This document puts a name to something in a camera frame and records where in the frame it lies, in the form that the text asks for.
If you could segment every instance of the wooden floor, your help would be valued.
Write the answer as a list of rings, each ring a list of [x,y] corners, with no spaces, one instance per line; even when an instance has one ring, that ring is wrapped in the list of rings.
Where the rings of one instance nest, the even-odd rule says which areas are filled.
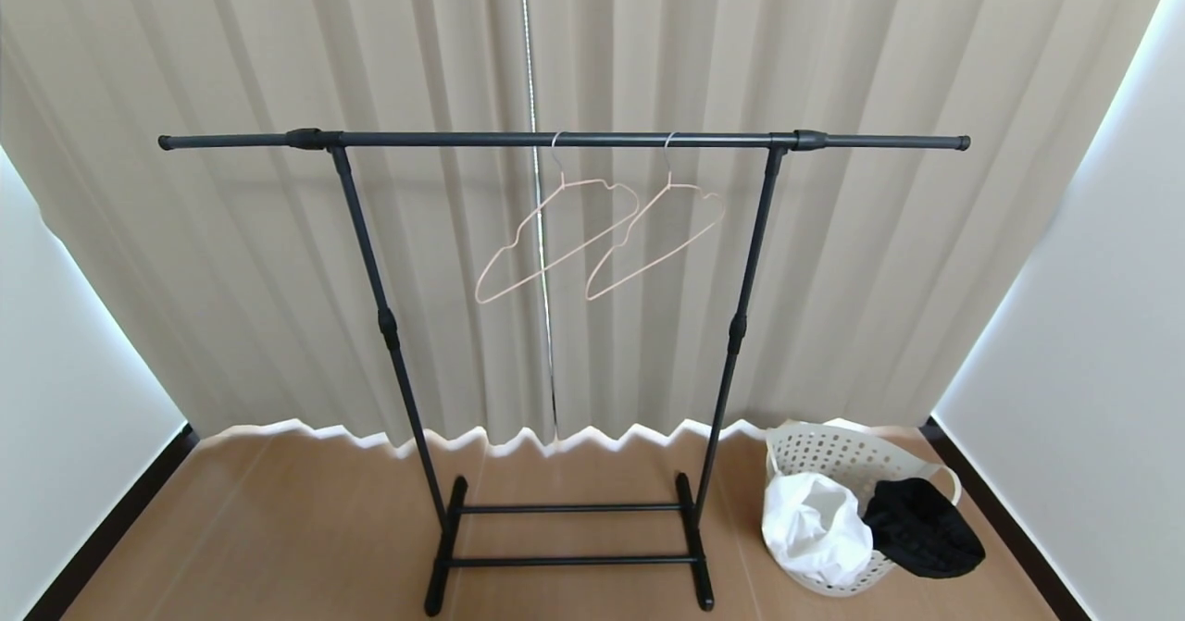
[[[918,436],[893,440],[936,460]],[[537,444],[495,456],[483,442],[434,443],[446,500],[463,474],[470,502],[671,501],[673,472],[697,485],[704,438],[661,447],[632,437],[620,452],[588,442],[545,456]],[[720,443],[703,518],[716,609],[700,612],[686,565],[454,571],[440,619],[1055,619],[971,499],[960,510],[987,548],[950,581],[895,570],[863,595],[835,600],[788,578],[761,539],[764,443]],[[206,440],[90,581],[68,620],[423,617],[437,527],[419,462],[386,444],[302,431]],[[461,556],[680,552],[673,513],[469,516]]]

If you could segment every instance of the clothes rack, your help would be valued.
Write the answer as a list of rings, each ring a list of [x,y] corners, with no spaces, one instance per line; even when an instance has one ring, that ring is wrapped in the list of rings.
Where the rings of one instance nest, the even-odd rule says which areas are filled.
[[[398,327],[395,313],[386,302],[383,281],[379,276],[374,251],[370,242],[370,232],[363,217],[358,199],[358,190],[346,155],[347,147],[547,147],[556,140],[557,147],[662,147],[670,140],[670,146],[679,147],[717,147],[737,149],[766,149],[766,169],[757,200],[757,217],[752,225],[752,237],[749,242],[749,255],[745,258],[744,279],[741,282],[741,296],[737,310],[729,325],[728,347],[724,358],[724,371],[720,374],[720,386],[716,397],[716,410],[712,415],[712,427],[704,454],[699,487],[693,495],[691,484],[685,473],[677,473],[674,479],[675,502],[639,502],[639,504],[542,504],[542,505],[466,505],[465,495],[468,482],[463,475],[457,475],[453,482],[453,493],[446,506],[441,495],[440,482],[433,468],[428,442],[424,440],[424,427],[419,421],[408,369],[401,351]],[[555,133],[347,133],[325,132],[315,128],[292,130],[289,133],[263,133],[263,135],[204,135],[204,136],[167,136],[158,140],[161,149],[191,149],[212,147],[293,147],[296,149],[328,152],[333,166],[341,181],[341,190],[350,209],[351,222],[363,263],[370,280],[374,305],[378,309],[378,329],[383,335],[391,356],[395,376],[403,395],[403,405],[408,412],[408,422],[415,436],[416,449],[428,480],[428,489],[433,498],[436,519],[441,525],[440,545],[433,562],[431,576],[428,583],[428,595],[424,612],[428,616],[440,613],[444,601],[444,587],[448,572],[454,568],[502,568],[502,566],[538,566],[538,565],[632,565],[685,563],[691,566],[692,582],[699,608],[712,609],[715,596],[707,572],[707,557],[699,537],[699,520],[704,504],[707,501],[707,482],[716,460],[716,448],[719,442],[720,428],[724,422],[724,410],[728,405],[729,388],[736,370],[737,356],[741,353],[741,341],[747,329],[747,313],[752,283],[757,273],[757,261],[761,256],[761,243],[766,235],[769,209],[774,198],[774,184],[787,152],[811,152],[833,147],[846,148],[901,148],[901,149],[956,149],[965,151],[971,145],[969,136],[899,136],[899,135],[828,135],[814,130],[795,130],[794,133],[678,133],[670,137],[668,133],[563,133],[556,139]],[[461,517],[466,514],[514,514],[514,513],[565,513],[565,512],[677,512],[683,521],[687,540],[686,553],[674,555],[623,555],[623,556],[542,556],[542,557],[457,557],[453,551],[456,544]]]

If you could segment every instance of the pink hanger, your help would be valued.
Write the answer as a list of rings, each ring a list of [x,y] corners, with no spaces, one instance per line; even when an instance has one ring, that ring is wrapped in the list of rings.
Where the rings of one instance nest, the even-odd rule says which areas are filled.
[[[626,238],[622,238],[622,241],[619,242],[617,244],[614,244],[613,247],[609,247],[609,250],[606,251],[604,256],[601,257],[601,262],[596,263],[596,267],[592,268],[592,274],[589,275],[589,281],[588,281],[588,283],[584,284],[584,299],[585,300],[588,300],[588,301],[591,302],[592,300],[596,300],[597,297],[604,295],[606,293],[609,293],[614,288],[616,288],[616,287],[621,286],[622,283],[629,281],[634,276],[638,276],[639,274],[646,271],[647,269],[651,269],[652,267],[659,264],[660,262],[664,262],[665,260],[670,258],[671,256],[673,256],[673,255],[678,254],[679,251],[686,249],[686,247],[690,247],[691,243],[696,241],[696,238],[703,237],[703,233],[705,233],[709,230],[716,228],[716,225],[718,225],[722,220],[724,220],[724,199],[720,198],[720,196],[718,196],[716,193],[706,193],[706,192],[704,192],[703,188],[700,188],[699,186],[696,186],[694,184],[672,184],[672,172],[673,171],[671,169],[671,158],[667,155],[667,148],[670,147],[671,139],[674,135],[675,135],[675,133],[671,133],[671,135],[667,135],[667,140],[662,143],[662,160],[665,160],[666,165],[667,165],[667,184],[666,184],[666,186],[664,186],[662,190],[659,191],[658,194],[655,194],[654,198],[652,198],[649,200],[649,203],[646,203],[646,206],[642,207],[642,211],[638,212],[638,216],[635,216],[633,218],[633,220],[629,222],[629,226],[626,228]],[[665,256],[662,256],[660,258],[656,258],[655,261],[651,261],[651,262],[646,263],[645,265],[642,265],[641,269],[634,271],[629,276],[626,276],[624,279],[619,280],[613,286],[609,286],[608,288],[604,288],[603,290],[601,290],[600,293],[597,293],[595,295],[590,295],[589,292],[592,289],[592,280],[595,280],[596,275],[601,271],[601,265],[603,265],[604,262],[607,260],[609,260],[609,256],[613,255],[614,250],[617,250],[621,247],[624,247],[626,243],[629,242],[629,233],[634,230],[634,224],[636,224],[643,216],[646,216],[646,212],[648,211],[648,209],[653,207],[654,204],[658,203],[658,200],[660,198],[662,198],[662,196],[666,196],[672,188],[691,188],[691,190],[698,191],[699,194],[702,194],[700,198],[699,198],[700,200],[707,200],[707,199],[719,200],[719,203],[720,203],[720,216],[716,217],[716,220],[713,220],[712,223],[707,224],[699,232],[692,235],[691,238],[687,238],[686,242],[684,242],[683,244],[675,247],[672,251],[670,251]]]
[[[492,302],[492,301],[497,300],[498,297],[500,297],[500,296],[502,296],[502,295],[505,295],[505,294],[514,290],[515,288],[525,286],[526,283],[531,282],[532,280],[537,279],[538,276],[543,276],[543,274],[545,271],[547,271],[549,269],[551,269],[551,268],[556,267],[558,263],[562,263],[562,262],[566,261],[568,258],[575,256],[577,252],[579,252],[581,250],[583,250],[584,247],[588,247],[592,242],[596,242],[597,238],[602,238],[606,235],[609,235],[610,232],[613,232],[614,230],[616,230],[617,228],[624,225],[626,223],[632,222],[634,219],[634,217],[636,217],[639,215],[638,209],[639,209],[639,205],[641,204],[641,199],[639,198],[638,193],[634,192],[633,188],[626,186],[624,184],[609,185],[609,183],[606,181],[604,179],[581,179],[581,181],[574,181],[571,184],[568,184],[566,179],[564,178],[564,166],[563,166],[563,162],[559,162],[559,156],[556,155],[556,140],[559,140],[561,133],[556,133],[556,136],[551,139],[551,159],[553,161],[556,161],[556,165],[559,167],[559,187],[555,191],[555,193],[552,193],[551,196],[547,196],[546,199],[542,200],[542,203],[539,203],[539,206],[537,206],[536,209],[531,209],[531,212],[523,219],[523,223],[520,223],[519,226],[518,226],[518,229],[515,230],[515,232],[514,232],[514,241],[511,242],[511,244],[508,247],[502,247],[501,249],[498,249],[498,252],[494,254],[494,257],[489,258],[489,262],[486,264],[486,270],[481,271],[481,276],[478,277],[478,286],[473,289],[473,299],[476,300],[479,305],[488,305],[489,302]],[[610,225],[604,231],[597,233],[592,238],[589,238],[583,244],[581,244],[579,247],[576,247],[571,251],[568,251],[566,254],[564,254],[559,258],[555,258],[555,261],[551,261],[550,263],[545,263],[542,268],[539,268],[539,271],[537,271],[537,273],[534,273],[534,274],[532,274],[530,276],[526,276],[526,279],[519,281],[518,283],[512,284],[510,288],[504,289],[501,293],[498,293],[497,295],[494,295],[492,297],[482,299],[481,297],[481,282],[485,281],[486,280],[486,275],[489,274],[489,268],[494,267],[494,263],[498,261],[498,258],[500,257],[500,255],[502,255],[504,252],[506,252],[506,251],[508,251],[508,250],[511,250],[511,249],[513,249],[514,247],[518,245],[519,239],[523,237],[523,229],[526,228],[526,225],[529,223],[531,223],[531,219],[533,219],[533,217],[539,216],[539,212],[543,211],[543,207],[547,206],[547,203],[550,203],[550,200],[553,199],[555,196],[559,196],[565,188],[576,188],[576,187],[581,187],[581,186],[589,186],[591,184],[600,184],[601,186],[604,186],[606,190],[608,190],[610,193],[613,191],[617,190],[617,188],[626,190],[626,192],[628,192],[634,198],[634,211],[629,212],[628,217],[626,217],[626,218],[619,220],[617,223]]]

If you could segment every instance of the white plastic basket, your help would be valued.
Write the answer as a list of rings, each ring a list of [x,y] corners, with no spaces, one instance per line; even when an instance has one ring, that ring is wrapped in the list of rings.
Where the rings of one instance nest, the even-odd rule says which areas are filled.
[[[907,478],[930,479],[939,470],[950,474],[955,484],[952,504],[962,498],[962,485],[954,470],[941,463],[929,463],[876,436],[841,427],[786,423],[766,433],[766,481],[775,475],[822,473],[851,489],[860,501],[860,516],[880,480]],[[795,582],[816,594],[833,597],[853,596],[880,581],[896,564],[878,551],[872,552],[869,565],[847,587],[833,587],[812,577],[788,572]]]

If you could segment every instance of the curtain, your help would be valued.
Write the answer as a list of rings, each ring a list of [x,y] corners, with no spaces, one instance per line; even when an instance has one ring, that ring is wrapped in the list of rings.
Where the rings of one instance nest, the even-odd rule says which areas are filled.
[[[329,156],[155,137],[529,130],[521,0],[0,4],[0,141],[198,431],[297,417],[406,440]],[[530,152],[350,153],[427,425],[549,436],[539,287],[473,300],[533,206]],[[492,284],[538,267],[529,242]]]
[[[918,424],[1052,216],[1157,1],[527,0],[538,123],[973,136],[967,153],[787,156],[728,415]],[[592,302],[611,243],[594,290],[702,229],[709,204],[668,196],[628,241],[551,271],[562,435],[711,420],[764,155],[670,154],[677,181],[724,196],[725,219]],[[643,203],[666,174],[656,151],[559,155],[569,179]],[[620,220],[633,206],[620,192],[549,205],[549,257]]]

